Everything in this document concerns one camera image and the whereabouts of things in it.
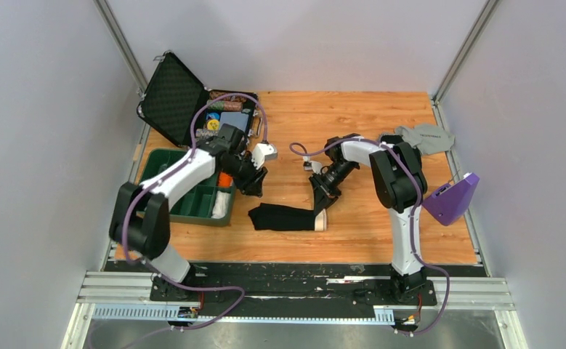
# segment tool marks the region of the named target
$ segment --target purple gripper attachment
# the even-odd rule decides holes
[[[422,206],[443,225],[450,225],[469,208],[471,198],[480,178],[475,173],[467,173],[454,184],[446,183],[424,199]]]

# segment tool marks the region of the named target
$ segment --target orange object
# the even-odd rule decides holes
[[[219,187],[229,188],[231,186],[231,181],[232,181],[231,176],[229,176],[224,172],[221,172],[221,174],[219,175],[219,182],[217,185]]]

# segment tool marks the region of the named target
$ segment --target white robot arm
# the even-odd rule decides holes
[[[223,125],[218,135],[200,141],[191,158],[187,153],[159,175],[139,185],[124,183],[118,191],[109,235],[122,241],[122,225],[135,197],[150,188],[130,214],[127,242],[129,248],[149,259],[150,264],[171,280],[180,282],[190,264],[169,244],[169,210],[193,187],[221,170],[232,176],[235,186],[244,195],[261,196],[267,169],[265,161],[276,159],[273,145],[259,143],[253,152],[246,151],[244,132]]]
[[[359,135],[347,135],[343,138],[362,139]],[[326,146],[340,141],[335,137],[328,140]],[[421,157],[408,143],[388,145],[400,157],[413,175],[422,193],[426,193],[426,179],[421,172]],[[323,167],[310,177],[315,198],[315,214],[332,205],[341,195],[338,185],[359,164],[366,165],[373,172],[376,194],[389,213],[392,221],[394,257],[392,267],[396,270],[400,293],[411,292],[421,287],[426,276],[423,265],[413,256],[411,248],[410,219],[411,210],[417,199],[417,192],[411,180],[398,168],[392,156],[376,144],[346,141],[330,148],[326,155],[332,164]],[[419,215],[421,207],[414,212],[413,240],[416,251],[420,254]]]

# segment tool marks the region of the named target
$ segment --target white wall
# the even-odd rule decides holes
[[[91,1],[0,1],[0,348],[58,348],[140,129]]]
[[[220,89],[434,92],[485,0],[108,0],[142,69]]]
[[[530,348],[566,348],[566,1],[503,0],[443,108]]]

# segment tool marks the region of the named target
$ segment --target green tray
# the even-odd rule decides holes
[[[159,173],[165,171],[171,165],[182,159],[186,151],[174,149],[155,149],[146,161],[144,172],[140,182],[149,180]],[[193,189],[189,190],[172,208],[169,210],[169,220],[171,222],[210,225],[223,227],[229,225],[231,221],[231,209],[235,198],[235,186],[229,188],[217,187],[219,173],[213,174],[210,178],[201,181]],[[217,193],[231,193],[227,213],[222,218],[212,218],[212,208],[217,198]]]

